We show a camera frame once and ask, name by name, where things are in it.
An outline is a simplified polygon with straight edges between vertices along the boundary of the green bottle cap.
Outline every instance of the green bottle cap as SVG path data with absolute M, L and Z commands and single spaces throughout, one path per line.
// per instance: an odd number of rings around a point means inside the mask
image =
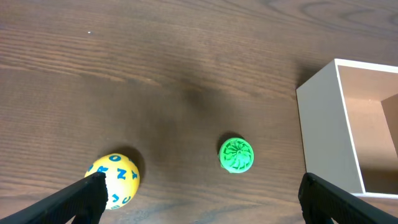
M 253 165 L 254 153 L 250 144 L 241 138 L 230 138 L 218 153 L 221 167 L 230 173 L 246 172 Z

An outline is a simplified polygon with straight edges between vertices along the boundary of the white side of box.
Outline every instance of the white side of box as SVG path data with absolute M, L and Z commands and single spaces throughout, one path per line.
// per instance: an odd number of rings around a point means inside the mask
M 297 101 L 307 172 L 349 193 L 363 194 L 335 61 L 297 89 Z

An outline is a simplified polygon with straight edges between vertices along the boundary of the ball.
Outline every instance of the ball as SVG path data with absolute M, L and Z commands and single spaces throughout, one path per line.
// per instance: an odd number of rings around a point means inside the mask
M 139 185 L 139 173 L 136 165 L 128 157 L 118 153 L 104 156 L 88 168 L 85 177 L 95 172 L 106 174 L 106 209 L 123 207 L 135 196 Z

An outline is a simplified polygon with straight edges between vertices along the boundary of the box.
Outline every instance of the box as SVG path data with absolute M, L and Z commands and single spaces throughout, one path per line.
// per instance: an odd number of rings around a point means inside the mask
M 297 101 L 307 172 L 356 196 L 398 198 L 398 67 L 334 59 Z

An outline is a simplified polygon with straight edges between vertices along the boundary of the toy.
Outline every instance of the toy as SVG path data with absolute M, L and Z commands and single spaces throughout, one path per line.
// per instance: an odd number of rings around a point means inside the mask
M 136 194 L 139 186 L 139 172 L 128 157 L 113 153 L 104 156 L 88 168 L 85 177 L 95 172 L 106 174 L 108 190 L 106 209 L 117 209 L 127 204 Z
M 230 138 L 218 153 L 221 167 L 230 173 L 246 172 L 253 165 L 254 153 L 250 144 L 241 138 Z

